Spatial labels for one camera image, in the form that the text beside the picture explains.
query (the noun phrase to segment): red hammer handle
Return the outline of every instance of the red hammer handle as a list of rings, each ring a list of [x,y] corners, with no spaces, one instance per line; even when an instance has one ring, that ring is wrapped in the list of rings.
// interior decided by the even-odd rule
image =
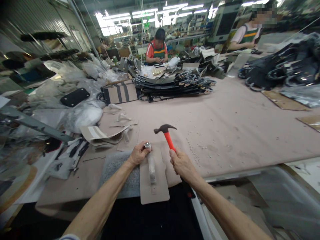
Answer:
[[[168,142],[169,148],[172,149],[173,151],[176,151],[176,149],[173,146],[170,134],[167,132],[167,133],[164,134],[164,136],[166,137],[166,140]]]

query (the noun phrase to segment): forearm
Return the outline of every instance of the forearm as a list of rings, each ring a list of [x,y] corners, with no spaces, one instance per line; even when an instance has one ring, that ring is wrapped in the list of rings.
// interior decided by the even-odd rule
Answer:
[[[264,231],[200,176],[190,184],[230,240],[270,240]]]
[[[64,232],[83,239],[95,239],[111,212],[113,204],[134,165],[126,161],[93,195]]]
[[[146,57],[146,62],[147,62],[147,63],[153,63],[153,62],[154,62],[154,59],[147,56],[147,57]]]
[[[228,48],[228,50],[239,50],[241,48],[245,48],[246,44],[245,43],[236,43],[232,42]]]

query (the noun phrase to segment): hammer head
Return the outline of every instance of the hammer head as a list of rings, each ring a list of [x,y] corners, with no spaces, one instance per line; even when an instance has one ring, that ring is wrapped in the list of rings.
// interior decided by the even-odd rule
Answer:
[[[168,128],[174,128],[174,129],[176,129],[174,126],[171,126],[171,125],[169,125],[169,124],[164,124],[164,125],[162,125],[160,128],[154,129],[153,131],[154,131],[155,134],[157,134],[158,132],[167,133],[167,132],[169,132]]]

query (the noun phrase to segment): orange shirt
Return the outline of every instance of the orange shirt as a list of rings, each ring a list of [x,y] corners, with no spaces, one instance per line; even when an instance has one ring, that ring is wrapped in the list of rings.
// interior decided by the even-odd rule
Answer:
[[[153,50],[153,47],[151,46],[151,44],[152,44],[153,47],[154,47],[154,40],[152,40],[152,41],[149,43],[148,48],[147,48],[146,56],[148,56],[149,58],[153,58],[153,56],[154,56],[154,50]],[[167,54],[167,53],[168,53],[167,45],[166,45],[166,43],[164,42],[164,54]]]

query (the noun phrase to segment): sleeve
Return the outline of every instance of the sleeve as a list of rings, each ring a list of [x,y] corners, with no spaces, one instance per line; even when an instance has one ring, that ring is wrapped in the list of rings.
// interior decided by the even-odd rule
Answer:
[[[236,42],[236,43],[241,42],[245,33],[246,33],[246,27],[245,26],[239,27],[237,32],[234,34],[231,42]]]
[[[164,54],[168,54],[167,45],[164,43]]]
[[[62,236],[59,240],[80,240],[76,235],[74,234],[67,234]]]
[[[153,47],[151,46],[151,43],[149,43],[147,47],[146,56],[148,56],[149,58],[153,58]]]

